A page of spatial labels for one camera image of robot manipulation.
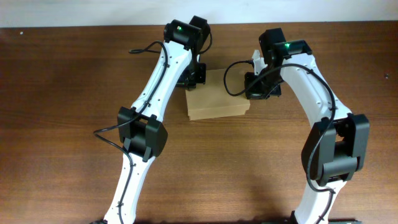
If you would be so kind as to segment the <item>brown cardboard box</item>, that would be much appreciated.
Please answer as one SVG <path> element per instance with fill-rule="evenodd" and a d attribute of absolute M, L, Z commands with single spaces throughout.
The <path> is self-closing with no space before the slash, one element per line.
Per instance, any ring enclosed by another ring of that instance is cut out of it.
<path fill-rule="evenodd" d="M 189 120 L 244 115 L 250 101 L 243 95 L 230 96 L 223 82 L 224 70 L 208 70 L 206 82 L 185 92 Z"/>

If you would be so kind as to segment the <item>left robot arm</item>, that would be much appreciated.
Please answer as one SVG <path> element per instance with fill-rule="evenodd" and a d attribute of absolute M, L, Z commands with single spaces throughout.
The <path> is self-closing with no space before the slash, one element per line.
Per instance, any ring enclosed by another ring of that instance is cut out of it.
<path fill-rule="evenodd" d="M 123 154 L 113 200 L 99 223 L 135 222 L 144 180 L 168 138 L 163 125 L 167 103 L 176 87 L 191 89 L 205 83 L 206 65 L 200 56 L 206 52 L 206 40 L 211 39 L 210 25 L 201 17 L 166 24 L 163 40 L 156 42 L 161 47 L 159 59 L 138 99 L 131 107 L 119 109 L 116 125 L 93 132 Z"/>

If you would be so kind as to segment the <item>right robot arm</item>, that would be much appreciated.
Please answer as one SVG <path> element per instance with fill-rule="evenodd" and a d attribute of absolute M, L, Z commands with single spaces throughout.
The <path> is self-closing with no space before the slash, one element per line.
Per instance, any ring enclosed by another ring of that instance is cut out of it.
<path fill-rule="evenodd" d="M 280 96 L 280 84 L 293 90 L 307 115 L 311 131 L 301 152 L 307 180 L 292 223 L 328 223 L 340 190 L 364 165 L 369 120 L 354 114 L 334 94 L 321 75 L 304 40 L 288 41 L 282 29 L 267 29 L 254 52 L 254 72 L 245 75 L 249 100 Z"/>

